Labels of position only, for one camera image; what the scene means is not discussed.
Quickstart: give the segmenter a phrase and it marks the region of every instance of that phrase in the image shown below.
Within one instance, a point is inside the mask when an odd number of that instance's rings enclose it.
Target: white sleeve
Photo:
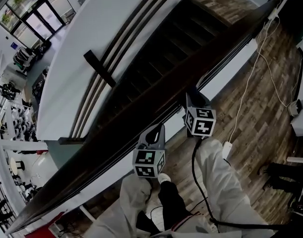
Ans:
[[[123,179],[120,198],[92,224],[85,238],[132,238],[137,237],[138,213],[144,209],[151,186],[135,174]]]
[[[201,168],[203,183],[213,216],[222,222],[236,224],[267,223],[254,211],[246,193],[230,165],[223,160],[222,144],[214,139],[204,140],[196,152],[196,160]],[[221,232],[238,230],[219,226]],[[244,238],[269,238],[272,230],[242,230]]]

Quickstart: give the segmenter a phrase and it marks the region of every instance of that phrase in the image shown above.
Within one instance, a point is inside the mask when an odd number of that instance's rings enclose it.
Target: table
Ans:
[[[23,171],[25,169],[23,161],[16,161],[14,158],[10,158],[10,168],[15,176],[18,175],[18,169],[22,169]]]

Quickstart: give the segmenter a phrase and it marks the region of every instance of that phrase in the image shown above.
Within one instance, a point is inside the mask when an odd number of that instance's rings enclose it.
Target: round table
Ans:
[[[16,161],[14,158],[10,158],[10,168],[15,176],[18,175],[18,169],[25,169],[23,161]]]

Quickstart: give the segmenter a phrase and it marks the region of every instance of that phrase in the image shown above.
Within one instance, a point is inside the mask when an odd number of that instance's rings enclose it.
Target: white shoe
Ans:
[[[167,174],[160,173],[158,175],[158,181],[159,181],[160,184],[162,184],[164,181],[171,181],[171,179],[170,179],[170,177]]]

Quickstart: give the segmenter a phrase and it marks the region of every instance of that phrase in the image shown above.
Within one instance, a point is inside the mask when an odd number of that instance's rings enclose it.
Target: wooden floor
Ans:
[[[198,1],[230,23],[236,22],[256,8],[248,0]],[[269,28],[269,34],[275,30],[276,26],[277,22],[274,21]],[[279,25],[276,32],[266,39],[261,53],[270,64],[280,98],[285,104],[288,104],[291,101],[291,91],[296,84],[302,59],[293,43],[292,36],[288,35]],[[212,101],[212,107],[217,112],[213,136],[221,142],[229,140],[234,128],[241,96],[256,57],[257,54],[254,54]],[[295,155],[297,139],[290,126],[288,112],[278,100],[267,64],[261,57],[256,63],[249,82],[232,143],[233,147],[228,161],[234,167],[253,208],[270,224],[285,222],[287,220],[287,203],[291,195],[271,188],[263,191],[262,186],[267,181],[267,177],[258,177],[257,170],[267,162],[285,163],[287,156]],[[183,129],[168,142],[166,147],[168,149],[167,163],[164,172],[177,185],[187,209],[191,210],[203,199],[191,173],[191,155],[194,143],[192,140],[186,139],[186,130]],[[196,174],[198,180],[201,181],[198,169]],[[120,183],[121,181],[117,182],[115,186],[111,186],[87,203],[87,208],[94,217],[98,217],[117,199]],[[147,205],[146,214],[149,217],[150,211],[161,205],[158,192],[159,187],[157,186]],[[205,203],[202,202],[193,212],[196,211],[207,215]],[[155,209],[152,217],[155,224],[163,229],[162,208]],[[88,220],[80,219],[77,221],[76,229],[81,234],[89,224]]]

